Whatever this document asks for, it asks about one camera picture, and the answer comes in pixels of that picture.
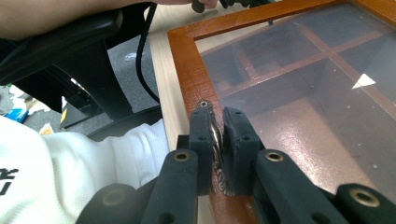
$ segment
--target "bolt hole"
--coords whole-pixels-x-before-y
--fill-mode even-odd
[[[172,224],[175,222],[175,216],[170,213],[162,213],[158,217],[158,223],[160,224]]]
[[[190,154],[185,152],[179,152],[174,155],[175,161],[187,161],[190,159]]]
[[[121,203],[124,197],[125,194],[122,191],[114,189],[105,194],[102,199],[102,203],[106,206],[114,206]]]
[[[315,223],[318,224],[330,224],[332,223],[328,217],[326,217],[325,215],[321,214],[321,213],[314,213],[312,214],[312,220],[315,221]]]
[[[283,156],[275,152],[268,152],[265,157],[270,161],[283,161]]]
[[[368,207],[378,207],[380,201],[372,193],[365,189],[351,189],[350,196],[358,203]]]

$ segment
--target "chair armrest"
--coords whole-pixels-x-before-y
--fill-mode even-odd
[[[120,10],[96,14],[23,41],[0,63],[0,85],[7,85],[70,56],[75,50],[116,34]]]

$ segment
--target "translucent plastic panel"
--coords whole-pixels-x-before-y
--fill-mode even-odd
[[[202,52],[222,106],[318,186],[396,202],[396,32],[345,4],[297,15]]]

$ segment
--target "black cable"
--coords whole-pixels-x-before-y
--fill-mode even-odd
[[[146,18],[146,24],[145,24],[145,28],[143,30],[142,35],[140,36],[140,40],[139,40],[139,46],[137,47],[137,53],[136,53],[136,73],[137,73],[137,77],[139,78],[140,84],[142,84],[143,88],[145,89],[145,91],[148,93],[149,96],[151,96],[151,98],[153,100],[155,100],[158,104],[160,103],[160,99],[158,98],[158,96],[151,90],[151,88],[149,87],[149,85],[147,84],[146,80],[143,77],[142,74],[142,55],[143,55],[143,49],[145,47],[146,44],[146,39],[148,37],[149,34],[149,27],[151,25],[152,19],[154,18],[154,13],[155,10],[157,9],[157,4],[155,3],[151,3],[149,10],[148,10],[148,15]]]

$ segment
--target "wooden frame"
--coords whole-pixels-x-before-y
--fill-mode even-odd
[[[345,2],[347,1],[284,0],[169,31],[169,42],[187,113],[190,114],[199,100],[207,99],[214,104],[216,119],[220,125],[222,123],[222,111],[218,96],[205,70],[205,65],[195,44],[196,40]],[[394,13],[396,11],[396,2],[392,0],[353,0],[351,2],[374,13],[387,23],[396,26],[396,13]],[[392,106],[389,110],[387,112],[396,119],[396,110]],[[249,197],[227,198],[219,192],[215,192],[215,194],[210,195],[210,200],[212,202],[212,212],[217,223],[255,222]]]

